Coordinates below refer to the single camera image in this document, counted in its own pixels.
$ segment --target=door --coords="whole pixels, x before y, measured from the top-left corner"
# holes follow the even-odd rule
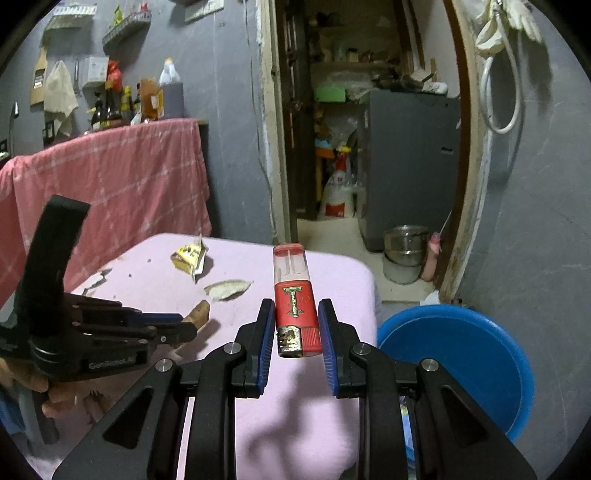
[[[297,219],[315,220],[317,215],[314,93],[304,0],[277,0],[276,6],[290,225],[296,241]]]

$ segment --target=gray refrigerator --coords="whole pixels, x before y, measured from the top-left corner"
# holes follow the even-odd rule
[[[370,251],[397,225],[439,231],[452,209],[460,143],[458,99],[372,90],[360,100],[359,229]]]

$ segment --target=pink towel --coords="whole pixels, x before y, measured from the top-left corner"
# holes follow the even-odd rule
[[[55,193],[92,205],[66,271],[66,290],[157,233],[208,236],[212,230],[195,120],[117,128],[16,157],[0,171],[2,223],[9,227],[0,233],[0,261],[6,267],[0,274],[0,305],[17,285],[24,252]]]

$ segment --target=white towel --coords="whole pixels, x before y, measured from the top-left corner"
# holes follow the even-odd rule
[[[68,137],[72,134],[70,115],[78,108],[78,100],[72,87],[72,77],[63,61],[58,61],[46,80],[43,109],[47,119],[53,120],[55,130]]]

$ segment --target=white hose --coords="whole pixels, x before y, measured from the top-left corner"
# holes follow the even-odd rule
[[[501,16],[500,8],[495,9],[495,16],[497,27],[499,29],[499,32],[501,33],[503,43],[505,44],[505,50],[507,51],[507,55],[509,56],[509,62],[511,63],[511,70],[513,72],[513,80],[515,81],[515,109],[513,110],[513,117],[511,117],[509,123],[503,128],[498,128],[492,123],[492,114],[489,114],[489,109],[486,103],[486,93],[487,90],[491,87],[491,67],[492,62],[495,59],[495,56],[488,57],[484,64],[482,79],[480,80],[480,108],[482,109],[482,115],[484,116],[486,126],[496,134],[506,134],[507,132],[510,132],[513,129],[521,113],[521,83],[519,82],[517,61],[515,60],[513,49],[511,48],[511,44],[509,43],[507,33],[505,32],[505,28],[503,26],[503,19]]]

